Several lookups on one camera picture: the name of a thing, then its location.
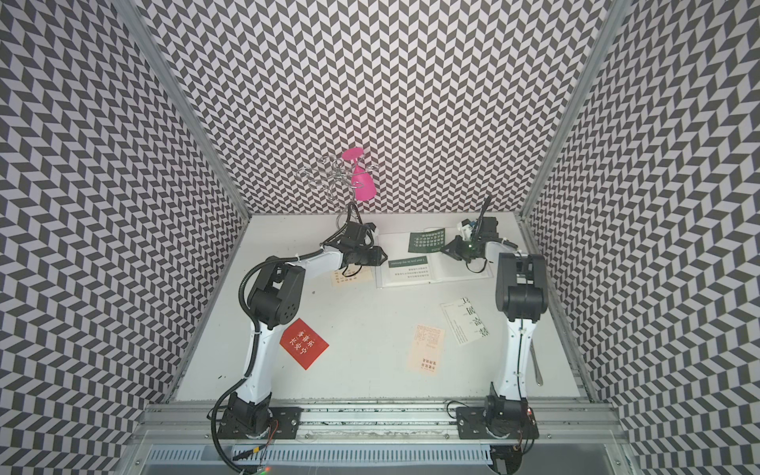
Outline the white photo album bicycle cover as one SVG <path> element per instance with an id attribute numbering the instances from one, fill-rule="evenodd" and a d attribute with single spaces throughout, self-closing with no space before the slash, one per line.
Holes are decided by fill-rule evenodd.
<path id="1" fill-rule="evenodd" d="M 438 228 L 427 228 L 424 229 L 424 231 L 429 231 L 431 229 Z M 458 236 L 455 228 L 446 228 L 445 233 L 446 244 Z M 487 279 L 493 276 L 490 265 L 486 264 L 483 259 L 476 259 L 475 263 L 466 264 L 464 261 L 457 261 L 441 251 L 438 251 L 437 253 L 409 253 L 409 236 L 410 233 L 385 234 L 379 236 L 378 243 L 387 253 L 388 260 L 379 267 L 378 271 L 376 271 L 376 283 L 378 288 L 412 286 L 390 286 L 388 284 L 388 261 L 406 257 L 420 257 L 421 255 L 425 255 L 427 259 L 429 259 L 431 272 L 433 273 L 433 281 L 430 283 L 418 283 L 413 285 Z"/>

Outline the green white text card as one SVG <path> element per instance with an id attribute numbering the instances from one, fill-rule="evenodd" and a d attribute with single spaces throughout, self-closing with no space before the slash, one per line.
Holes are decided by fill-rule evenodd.
<path id="1" fill-rule="evenodd" d="M 425 255 L 388 261 L 388 284 L 390 286 L 430 283 L 433 273 Z"/>

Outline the dark green grid card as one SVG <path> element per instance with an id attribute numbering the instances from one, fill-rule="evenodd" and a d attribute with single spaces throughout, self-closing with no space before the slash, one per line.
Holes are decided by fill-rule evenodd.
<path id="1" fill-rule="evenodd" d="M 410 233 L 408 251 L 409 253 L 437 253 L 446 243 L 445 228 Z"/>

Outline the white calligraphy card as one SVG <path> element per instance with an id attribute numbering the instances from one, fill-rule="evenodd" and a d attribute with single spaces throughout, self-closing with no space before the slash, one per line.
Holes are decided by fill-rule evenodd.
<path id="1" fill-rule="evenodd" d="M 490 336 L 484 321 L 467 298 L 441 304 L 441 310 L 459 346 L 467 346 Z"/>

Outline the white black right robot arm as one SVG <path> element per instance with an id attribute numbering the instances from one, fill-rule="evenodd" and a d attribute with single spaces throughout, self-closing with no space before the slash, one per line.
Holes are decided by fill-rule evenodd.
<path id="1" fill-rule="evenodd" d="M 538 438 L 534 412 L 528 403 L 528 358 L 538 322 L 548 309 L 545 258 L 524 253 L 502 239 L 498 220 L 487 214 L 487 195 L 476 220 L 464 220 L 452 241 L 441 249 L 447 257 L 466 264 L 482 260 L 496 266 L 495 305 L 506 318 L 505 353 L 490 385 L 483 409 L 483 425 L 496 439 L 516 437 L 524 445 Z"/>

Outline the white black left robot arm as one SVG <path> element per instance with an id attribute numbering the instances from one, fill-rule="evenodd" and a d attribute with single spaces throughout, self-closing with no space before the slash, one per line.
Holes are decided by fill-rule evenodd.
<path id="1" fill-rule="evenodd" d="M 207 415 L 214 437 L 270 435 L 272 379 L 281 336 L 298 314 L 309 279 L 346 270 L 380 267 L 385 251 L 375 243 L 376 225 L 363 221 L 358 205 L 346 206 L 346 221 L 317 251 L 293 257 L 271 256 L 255 265 L 239 285 L 237 300 L 251 321 L 247 366 L 241 380 L 225 391 Z"/>

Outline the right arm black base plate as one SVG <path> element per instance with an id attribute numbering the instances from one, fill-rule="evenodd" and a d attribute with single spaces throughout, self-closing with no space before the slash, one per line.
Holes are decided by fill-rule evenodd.
<path id="1" fill-rule="evenodd" d="M 455 409 L 456 429 L 460 439 L 508 439 L 508 441 L 532 441 L 540 437 L 538 425 L 496 417 L 486 421 L 483 407 Z"/>

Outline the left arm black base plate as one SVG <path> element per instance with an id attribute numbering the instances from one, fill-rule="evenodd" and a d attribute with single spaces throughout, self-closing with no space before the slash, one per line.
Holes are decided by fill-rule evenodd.
<path id="1" fill-rule="evenodd" d="M 273 407 L 258 411 L 227 409 L 217 428 L 219 439 L 296 439 L 303 409 Z"/>

